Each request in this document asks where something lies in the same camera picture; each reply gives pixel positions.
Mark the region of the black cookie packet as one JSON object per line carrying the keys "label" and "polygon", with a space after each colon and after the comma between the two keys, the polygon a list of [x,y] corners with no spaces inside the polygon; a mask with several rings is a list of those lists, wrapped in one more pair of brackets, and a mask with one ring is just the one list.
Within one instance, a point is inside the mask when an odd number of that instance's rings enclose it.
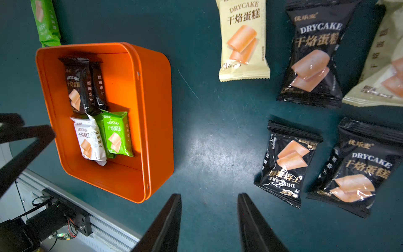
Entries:
{"label": "black cookie packet", "polygon": [[334,54],[358,5],[359,1],[287,1],[285,10],[295,33],[278,101],[341,107]]}
{"label": "black cookie packet", "polygon": [[91,114],[94,109],[90,61],[81,57],[62,57],[65,66],[65,80],[72,110]]}
{"label": "black cookie packet", "polygon": [[403,162],[403,132],[343,118],[338,143],[307,198],[370,216],[379,187]]}
{"label": "black cookie packet", "polygon": [[303,181],[323,138],[272,120],[267,128],[270,139],[254,185],[300,209]]}
{"label": "black cookie packet", "polygon": [[105,83],[101,70],[102,61],[90,62],[94,102],[97,108],[108,110]]}

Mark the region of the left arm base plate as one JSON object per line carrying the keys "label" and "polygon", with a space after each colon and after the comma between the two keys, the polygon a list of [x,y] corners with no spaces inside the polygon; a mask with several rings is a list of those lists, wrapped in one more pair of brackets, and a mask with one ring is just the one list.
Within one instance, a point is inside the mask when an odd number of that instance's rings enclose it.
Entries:
{"label": "left arm base plate", "polygon": [[77,237],[79,233],[87,237],[92,234],[90,214],[84,208],[72,200],[53,192],[51,189],[43,189],[42,193],[43,196],[51,198],[50,206],[56,205],[62,211],[66,219],[68,232],[73,237]]}

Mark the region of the pale green cookie packet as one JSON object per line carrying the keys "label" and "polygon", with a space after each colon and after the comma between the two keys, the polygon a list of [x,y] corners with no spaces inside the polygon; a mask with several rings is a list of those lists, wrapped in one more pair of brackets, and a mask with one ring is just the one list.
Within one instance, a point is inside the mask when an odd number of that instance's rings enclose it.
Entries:
{"label": "pale green cookie packet", "polygon": [[403,2],[378,1],[385,15],[358,84],[342,99],[355,107],[403,106]]}

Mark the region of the yellow cookie packet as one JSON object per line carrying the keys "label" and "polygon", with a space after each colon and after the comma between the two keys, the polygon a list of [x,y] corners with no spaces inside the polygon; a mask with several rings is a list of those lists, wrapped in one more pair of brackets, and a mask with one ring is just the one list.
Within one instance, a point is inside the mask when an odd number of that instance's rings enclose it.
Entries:
{"label": "yellow cookie packet", "polygon": [[222,39],[219,80],[269,79],[267,1],[217,1]]}

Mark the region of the white cookie packet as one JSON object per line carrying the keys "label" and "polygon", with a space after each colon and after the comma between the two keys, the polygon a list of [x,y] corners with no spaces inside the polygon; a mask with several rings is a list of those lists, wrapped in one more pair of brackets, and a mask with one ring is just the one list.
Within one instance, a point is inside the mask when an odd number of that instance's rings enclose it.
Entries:
{"label": "white cookie packet", "polygon": [[70,117],[70,119],[73,121],[82,156],[105,166],[107,154],[95,118],[88,115],[87,118]]}

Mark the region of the orange storage box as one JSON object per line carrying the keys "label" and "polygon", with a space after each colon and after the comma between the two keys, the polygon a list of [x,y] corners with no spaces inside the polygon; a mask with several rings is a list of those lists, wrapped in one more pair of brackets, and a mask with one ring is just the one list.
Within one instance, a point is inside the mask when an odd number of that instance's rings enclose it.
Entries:
{"label": "orange storage box", "polygon": [[[71,117],[64,56],[102,59],[111,112],[127,111],[134,155],[101,166],[85,159]],[[40,48],[36,66],[63,169],[71,176],[140,204],[174,172],[171,66],[157,51],[129,43]]]}

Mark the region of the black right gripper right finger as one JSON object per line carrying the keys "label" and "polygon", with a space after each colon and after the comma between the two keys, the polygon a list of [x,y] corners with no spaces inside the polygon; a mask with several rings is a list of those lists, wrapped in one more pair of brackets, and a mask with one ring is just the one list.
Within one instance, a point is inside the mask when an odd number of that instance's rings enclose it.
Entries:
{"label": "black right gripper right finger", "polygon": [[237,213],[241,250],[243,252],[288,251],[248,194],[240,193],[238,195]]}

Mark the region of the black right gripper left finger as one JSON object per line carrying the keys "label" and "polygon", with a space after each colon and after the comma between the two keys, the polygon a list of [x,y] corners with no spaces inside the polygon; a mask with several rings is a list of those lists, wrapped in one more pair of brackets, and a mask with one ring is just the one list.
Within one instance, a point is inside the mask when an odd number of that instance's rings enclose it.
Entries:
{"label": "black right gripper left finger", "polygon": [[176,252],[182,217],[182,198],[172,194],[133,252]]}

